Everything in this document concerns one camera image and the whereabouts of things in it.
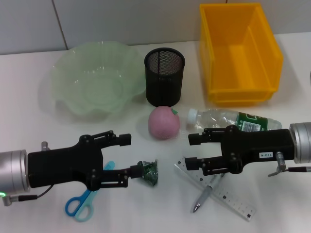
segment clear plastic ruler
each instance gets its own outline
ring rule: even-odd
[[[189,175],[195,182],[197,182],[202,187],[207,187],[213,177],[212,175],[204,176],[201,169],[188,171],[186,169],[185,158],[179,160],[175,164],[175,166],[185,172],[187,175]],[[223,187],[221,185],[221,179],[219,183],[220,184],[215,186],[213,189],[213,196],[222,203],[224,203],[235,213],[243,217],[245,220],[250,221],[253,218],[256,209],[249,203],[240,199],[236,194],[234,194],[234,192],[232,192],[231,190],[227,190],[225,187]]]

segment pen tip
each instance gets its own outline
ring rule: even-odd
[[[200,204],[197,204],[193,209],[193,213],[196,212],[199,208],[200,208]]]

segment tile grout line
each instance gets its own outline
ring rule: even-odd
[[[52,5],[53,5],[53,8],[54,8],[54,12],[55,12],[55,15],[56,15],[56,19],[57,19],[57,22],[58,22],[58,26],[59,26],[60,32],[61,32],[62,37],[63,37],[63,41],[64,41],[64,44],[65,44],[66,50],[68,50],[67,42],[66,42],[66,39],[65,39],[65,35],[64,35],[64,32],[63,32],[62,25],[60,24],[60,20],[59,20],[59,17],[58,17],[58,13],[57,13],[57,9],[56,9],[54,0],[52,0]]]

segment white bottle cap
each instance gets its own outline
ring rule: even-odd
[[[187,124],[195,125],[196,124],[196,115],[198,114],[198,110],[194,108],[190,108],[188,112]]]

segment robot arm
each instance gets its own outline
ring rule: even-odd
[[[90,191],[100,188],[127,187],[128,178],[142,177],[143,167],[131,166],[121,170],[103,171],[102,149],[131,144],[130,134],[119,137],[108,131],[97,135],[82,135],[73,147],[49,150],[42,143],[42,151],[27,155],[25,150],[0,153],[0,192],[17,194],[31,188],[79,181]],[[36,195],[10,197],[4,201],[34,200]]]
[[[236,126],[222,129],[204,129],[189,134],[190,145],[220,142],[222,156],[205,159],[185,158],[187,170],[202,169],[205,176],[230,172],[238,174],[243,167],[253,162],[277,161],[277,175],[283,171],[307,172],[310,167],[290,167],[286,169],[285,160],[296,163],[309,163],[311,159],[311,123],[290,125],[290,129],[262,132],[243,132]]]

